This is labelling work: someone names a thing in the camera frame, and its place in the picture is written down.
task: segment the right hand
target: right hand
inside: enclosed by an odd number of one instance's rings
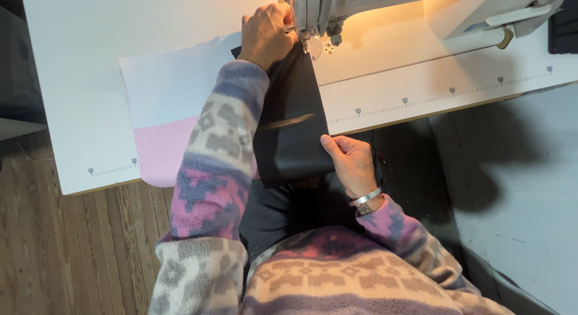
[[[359,199],[378,188],[369,143],[344,136],[331,138],[327,134],[322,135],[321,142],[333,159],[337,176],[351,199]]]
[[[291,6],[272,3],[261,6],[255,15],[243,16],[241,53],[237,60],[255,63],[267,71],[273,62],[281,61],[299,40],[297,34],[285,34],[285,24],[293,24]]]

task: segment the patterned sweater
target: patterned sweater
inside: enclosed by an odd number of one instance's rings
[[[251,265],[239,223],[251,183],[252,138],[268,88],[256,65],[220,71],[179,170],[170,232],[150,314],[511,314],[463,277],[459,263],[388,195],[344,227],[310,230]]]

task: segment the pink paper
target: pink paper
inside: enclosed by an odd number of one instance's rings
[[[175,186],[192,128],[199,117],[134,129],[141,178],[156,187]],[[259,178],[253,156],[253,178]]]

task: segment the silver bangle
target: silver bangle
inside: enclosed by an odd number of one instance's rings
[[[367,200],[372,199],[374,196],[381,193],[381,188],[378,187],[377,189],[373,190],[372,193],[367,194],[366,196],[362,196],[361,198],[349,202],[350,207],[359,207],[362,203],[366,202]]]

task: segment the black leather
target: black leather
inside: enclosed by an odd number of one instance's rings
[[[237,58],[241,47],[231,50]],[[309,54],[301,42],[267,71],[269,89],[253,138],[259,175],[265,188],[335,171],[319,141],[328,134],[322,98]]]

